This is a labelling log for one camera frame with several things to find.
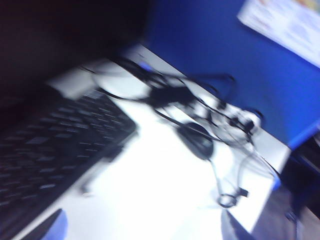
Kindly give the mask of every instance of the dark background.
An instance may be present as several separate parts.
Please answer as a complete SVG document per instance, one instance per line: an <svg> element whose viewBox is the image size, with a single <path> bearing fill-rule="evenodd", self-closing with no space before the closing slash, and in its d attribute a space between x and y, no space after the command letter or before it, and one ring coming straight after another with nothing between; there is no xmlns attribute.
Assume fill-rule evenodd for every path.
<svg viewBox="0 0 320 240"><path fill-rule="evenodd" d="M0 2L0 94L28 94L38 82L137 40L147 0Z"/></svg>

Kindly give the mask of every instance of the black cable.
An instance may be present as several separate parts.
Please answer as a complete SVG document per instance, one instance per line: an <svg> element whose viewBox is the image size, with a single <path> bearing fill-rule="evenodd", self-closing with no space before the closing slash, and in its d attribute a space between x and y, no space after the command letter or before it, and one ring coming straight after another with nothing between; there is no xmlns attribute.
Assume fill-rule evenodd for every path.
<svg viewBox="0 0 320 240"><path fill-rule="evenodd" d="M223 193L220 179L217 174L216 166L210 159L207 159L207 160L211 163L211 166L212 166L212 169L214 172L214 176L215 176L216 186L217 186L217 190L218 190L218 194L219 194L219 197L217 199L217 203L225 209L229 209L229 208L236 206L237 202L238 202L238 199L237 199L238 196L233 195L233 194L229 194L229 193Z"/></svg>

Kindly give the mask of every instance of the mouse cable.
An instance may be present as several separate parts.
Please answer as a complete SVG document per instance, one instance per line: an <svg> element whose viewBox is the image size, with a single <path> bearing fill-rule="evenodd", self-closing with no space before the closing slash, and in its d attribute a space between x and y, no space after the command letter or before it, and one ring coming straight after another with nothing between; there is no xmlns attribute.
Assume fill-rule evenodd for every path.
<svg viewBox="0 0 320 240"><path fill-rule="evenodd" d="M163 114L162 112L158 111L158 110L155 109L155 108L153 108L153 111L154 111L157 115L159 115L160 117L162 117L162 118L170 121L171 123L173 123L173 124L175 124L175 125L178 125L178 126L180 126L180 127L188 128L188 129L190 129L190 130L192 130L192 131L195 131L195 132L201 134L202 136L206 137L207 139L211 139L211 140L214 140L214 141L217 141L217 142L224 143L224 144L226 144L226 145L228 145L228 146L230 146L230 147L236 146L236 145L234 145L234 141L222 140L222 139L219 138L219 137L214 137L214 136L211 136L210 134L205 134L205 133L199 131L198 129L195 129L195 128L191 127L191 126L187 126L186 124L184 124L184 123L182 123L182 122L180 122L180 121L178 121L178 120L175 120L175 119L173 119L172 117L169 117L169 116Z"/></svg>
<svg viewBox="0 0 320 240"><path fill-rule="evenodd" d="M83 70L83 71L86 71L86 72L90 73L91 74L91 79L94 82L94 84L97 85L98 87L100 87L98 81L95 78L95 75L99 75L98 73L96 73L95 71L90 70L90 69L88 69L88 68L86 68L84 66L79 66L78 68ZM127 98L127 97L117 96L117 95L115 95L115 94L113 94L113 93L111 93L111 92L109 92L109 91L107 91L105 89L103 89L103 90L105 91L106 95L108 95L109 97L112 97L114 99L118 99L118 100L125 100L125 101L143 103L143 104L147 103L148 100L149 100L149 98L147 98L147 97L146 98Z"/></svg>
<svg viewBox="0 0 320 240"><path fill-rule="evenodd" d="M216 187L217 187L218 194L219 194L219 197L217 198L217 203L221 207L223 207L225 209L232 208L237 205L238 198L240 196L244 196L244 197L248 196L248 191L244 190L243 188L241 188L239 186L237 186L236 192L234 194L223 193L221 182L220 182L220 179L217 174L216 166L213 163L213 161L211 161L211 159L208 158L207 160L211 163L211 166L213 169L213 173L214 173L214 177L215 177L215 181L216 181Z"/></svg>

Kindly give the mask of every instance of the cable connector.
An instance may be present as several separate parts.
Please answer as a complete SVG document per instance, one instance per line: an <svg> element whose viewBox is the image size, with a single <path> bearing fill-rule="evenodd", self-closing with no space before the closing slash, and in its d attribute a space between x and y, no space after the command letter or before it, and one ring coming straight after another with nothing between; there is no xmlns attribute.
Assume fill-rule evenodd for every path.
<svg viewBox="0 0 320 240"><path fill-rule="evenodd" d="M237 192L238 196L248 197L249 192L241 187L239 187L239 190Z"/></svg>
<svg viewBox="0 0 320 240"><path fill-rule="evenodd" d="M180 103L183 106L195 101L193 93L186 86L153 88L148 97L148 104L153 108L163 108L171 103Z"/></svg>

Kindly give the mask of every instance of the keyboard key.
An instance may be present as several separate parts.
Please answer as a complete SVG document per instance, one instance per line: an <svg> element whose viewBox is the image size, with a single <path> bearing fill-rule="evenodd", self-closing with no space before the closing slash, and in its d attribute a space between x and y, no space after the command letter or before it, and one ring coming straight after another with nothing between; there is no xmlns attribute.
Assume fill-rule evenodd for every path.
<svg viewBox="0 0 320 240"><path fill-rule="evenodd" d="M31 200L31 199L35 199L36 197L38 197L37 194L30 194L30 195L26 195L21 197L22 200Z"/></svg>
<svg viewBox="0 0 320 240"><path fill-rule="evenodd" d="M0 173L0 179L10 177L11 173Z"/></svg>
<svg viewBox="0 0 320 240"><path fill-rule="evenodd" d="M62 126L52 126L52 127L49 128L49 130L50 130L50 131L62 132L62 131L65 130L65 128L62 127Z"/></svg>
<svg viewBox="0 0 320 240"><path fill-rule="evenodd" d="M74 121L74 122L78 122L78 123L82 123L82 119L79 117L75 117L75 116L69 116L68 118L70 121Z"/></svg>
<svg viewBox="0 0 320 240"><path fill-rule="evenodd" d="M44 129L45 127L42 125L29 125L27 126L28 129Z"/></svg>
<svg viewBox="0 0 320 240"><path fill-rule="evenodd" d="M0 201L0 209L10 204L10 201Z"/></svg>
<svg viewBox="0 0 320 240"><path fill-rule="evenodd" d="M39 173L52 173L54 170L56 170L55 167L42 168L40 169Z"/></svg>
<svg viewBox="0 0 320 240"><path fill-rule="evenodd" d="M67 132L70 132L70 133L76 133L76 134L79 133L79 130L74 129L74 128L71 128L71 127L67 127L65 130L66 130Z"/></svg>
<svg viewBox="0 0 320 240"><path fill-rule="evenodd" d="M54 156L41 156L36 161L37 162L50 162L50 161L52 161L54 159L55 159Z"/></svg>
<svg viewBox="0 0 320 240"><path fill-rule="evenodd" d="M71 127L73 125L73 123L71 121L61 121L61 122L59 122L59 124L62 126L68 126L68 127Z"/></svg>
<svg viewBox="0 0 320 240"><path fill-rule="evenodd" d="M54 117L54 118L58 118L58 119L68 119L68 117L62 113L59 112L52 112L50 113L50 116Z"/></svg>
<svg viewBox="0 0 320 240"><path fill-rule="evenodd" d="M42 189L50 189L50 188L54 188L56 185L54 184L54 183L52 183L52 184L45 184L45 185L41 185L40 187L39 187L39 189L40 190L42 190Z"/></svg>
<svg viewBox="0 0 320 240"><path fill-rule="evenodd" d="M52 176L49 176L48 179L49 180L61 180L64 177L65 177L64 175L52 175Z"/></svg>
<svg viewBox="0 0 320 240"><path fill-rule="evenodd" d="M72 137L72 134L68 134L68 133L59 133L57 135L55 135L56 138L59 139L69 139Z"/></svg>
<svg viewBox="0 0 320 240"><path fill-rule="evenodd" d="M60 107L60 108L58 108L58 110L60 112L64 112L64 113L68 113L68 114L72 114L75 112L75 110L70 109L70 108L66 108L66 107Z"/></svg>
<svg viewBox="0 0 320 240"><path fill-rule="evenodd" d="M16 134L18 135L32 135L32 134L35 134L33 131L17 131Z"/></svg>
<svg viewBox="0 0 320 240"><path fill-rule="evenodd" d="M74 170L76 169L77 165L66 165L61 167L62 170Z"/></svg>
<svg viewBox="0 0 320 240"><path fill-rule="evenodd" d="M58 121L58 120L53 119L53 118L49 118L49 117L40 118L40 122L43 122L43 123L54 124L54 123L56 123L57 121Z"/></svg>
<svg viewBox="0 0 320 240"><path fill-rule="evenodd" d="M31 189L32 187L33 186L31 184L24 184L24 185L17 186L15 189L24 191L24 190Z"/></svg>
<svg viewBox="0 0 320 240"><path fill-rule="evenodd" d="M44 144L46 141L49 140L49 137L45 136L36 136L31 140L27 141L25 144Z"/></svg>
<svg viewBox="0 0 320 240"><path fill-rule="evenodd" d="M25 138L21 137L21 136L9 136L9 137L5 138L4 140L6 140L6 141L20 141L23 139L25 139Z"/></svg>
<svg viewBox="0 0 320 240"><path fill-rule="evenodd" d="M8 191L9 191L9 188L0 188L0 194L3 194Z"/></svg>
<svg viewBox="0 0 320 240"><path fill-rule="evenodd" d="M88 125L82 124L82 123L75 123L74 126L75 126L76 128L81 128L81 129L88 129L88 128L89 128Z"/></svg>
<svg viewBox="0 0 320 240"><path fill-rule="evenodd" d="M86 115L86 116L92 116L92 113L89 112L89 111L85 111L85 110L78 110L77 111L79 114L82 114L82 115Z"/></svg>

